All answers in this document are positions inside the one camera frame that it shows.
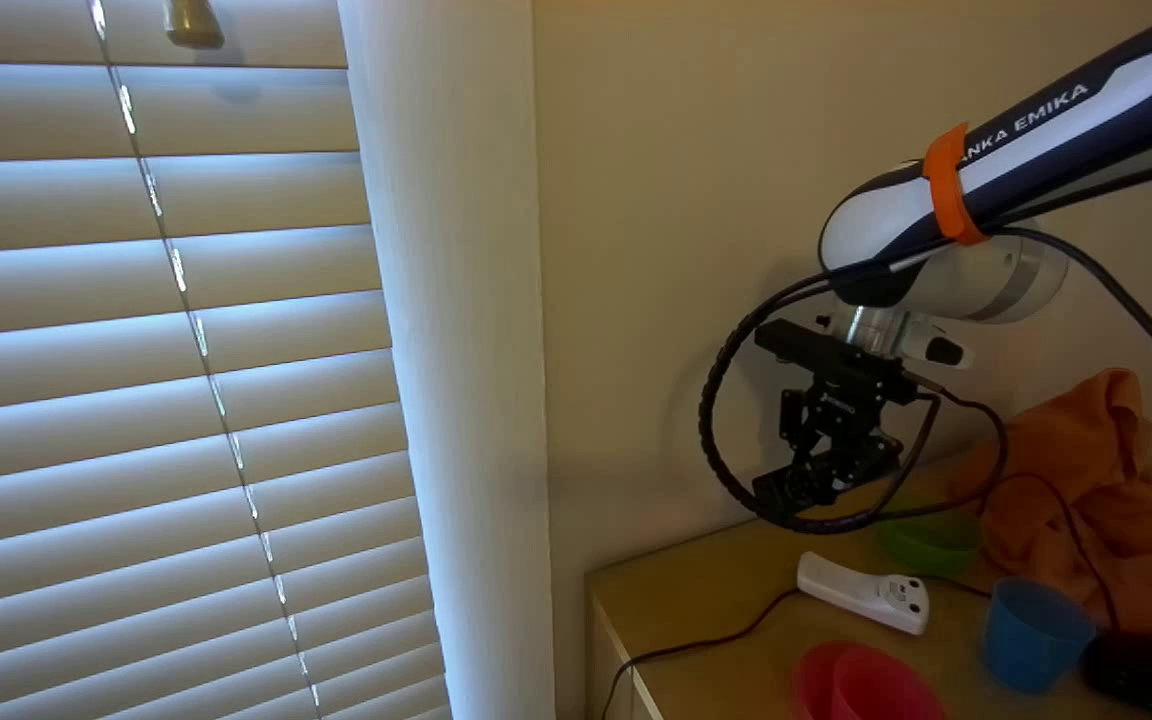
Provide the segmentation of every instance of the blind cord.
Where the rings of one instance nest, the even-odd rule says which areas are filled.
[[[196,347],[196,362],[202,362],[202,371],[203,371],[203,386],[209,386],[209,395],[213,395],[213,409],[218,409],[218,426],[220,426],[220,437],[226,437],[226,448],[232,458],[232,472],[235,472],[235,488],[244,493],[244,503],[247,503],[247,521],[253,521],[253,536],[259,542],[259,553],[265,553],[265,572],[276,587],[276,606],[281,606],[281,619],[292,635],[292,653],[298,653],[298,667],[302,667],[302,684],[313,700],[313,713],[323,716],[323,696],[321,696],[321,684],[313,676],[313,663],[308,663],[308,653],[303,653],[303,635],[302,635],[302,626],[298,626],[298,613],[290,606],[290,583],[286,583],[286,572],[276,565],[276,549],[274,549],[274,536],[265,528],[265,517],[259,517],[259,503],[256,503],[256,493],[253,493],[253,477],[247,477],[247,459],[244,459],[244,439],[235,437],[228,412],[226,412],[226,393],[218,386],[218,365],[213,365],[213,353],[209,353],[209,327],[188,298],[188,269],[184,269],[184,251],[182,246],[173,241],[168,233],[168,214],[162,203],[162,190],[157,190],[157,176],[146,159],[146,150],[141,150],[141,133],[138,133],[138,104],[132,104],[132,89],[125,85],[119,69],[113,65],[113,53],[109,53],[109,17],[106,17],[106,0],[91,0],[91,33],[97,33],[97,50],[101,50],[101,65],[106,65],[106,75],[109,75],[109,89],[113,89],[113,100],[119,110],[119,121],[125,121],[125,137],[127,137],[127,154],[132,154],[132,166],[138,166],[138,176],[141,176],[141,190],[146,190],[146,202],[150,202],[150,214],[154,214],[154,229],[157,229],[157,241],[164,248],[164,265],[173,271],[173,285],[178,285],[178,302],[182,302],[182,314],[188,317],[188,337],[192,337],[192,347]]]

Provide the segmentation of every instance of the blue cup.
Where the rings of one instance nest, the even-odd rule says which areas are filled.
[[[985,667],[1006,687],[1040,696],[1075,667],[1092,643],[1092,615],[1060,591],[1008,577],[994,587]]]

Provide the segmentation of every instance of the red fabric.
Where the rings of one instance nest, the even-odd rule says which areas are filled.
[[[1034,577],[1108,619],[1104,597],[1060,512],[1104,577],[1120,626],[1152,633],[1152,470],[1148,419],[1134,371],[1101,371],[1008,426],[1008,472],[980,512],[985,553],[1000,572]],[[974,451],[955,493],[980,481],[994,448]]]

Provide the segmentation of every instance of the window blind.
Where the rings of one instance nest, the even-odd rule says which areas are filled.
[[[332,0],[0,0],[0,716],[449,716]]]

